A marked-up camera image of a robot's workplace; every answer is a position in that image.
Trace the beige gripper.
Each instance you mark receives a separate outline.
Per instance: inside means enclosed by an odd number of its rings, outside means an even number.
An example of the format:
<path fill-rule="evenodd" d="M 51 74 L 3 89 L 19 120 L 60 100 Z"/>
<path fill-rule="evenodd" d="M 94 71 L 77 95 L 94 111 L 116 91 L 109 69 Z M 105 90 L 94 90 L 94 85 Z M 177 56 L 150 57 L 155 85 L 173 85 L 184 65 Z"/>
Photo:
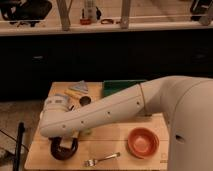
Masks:
<path fill-rule="evenodd" d="M 65 135 L 59 141 L 60 148 L 72 149 L 78 144 L 79 131 L 74 131 L 72 134 Z"/>

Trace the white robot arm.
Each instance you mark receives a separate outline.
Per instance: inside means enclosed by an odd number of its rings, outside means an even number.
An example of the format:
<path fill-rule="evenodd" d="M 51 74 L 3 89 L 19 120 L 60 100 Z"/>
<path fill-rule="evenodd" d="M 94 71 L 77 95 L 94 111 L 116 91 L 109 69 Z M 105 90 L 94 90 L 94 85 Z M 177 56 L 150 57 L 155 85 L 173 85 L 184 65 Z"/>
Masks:
<path fill-rule="evenodd" d="M 74 111 L 66 98 L 51 96 L 45 100 L 39 131 L 44 137 L 62 137 L 155 113 L 169 123 L 168 171 L 213 171 L 213 78 L 162 77 Z"/>

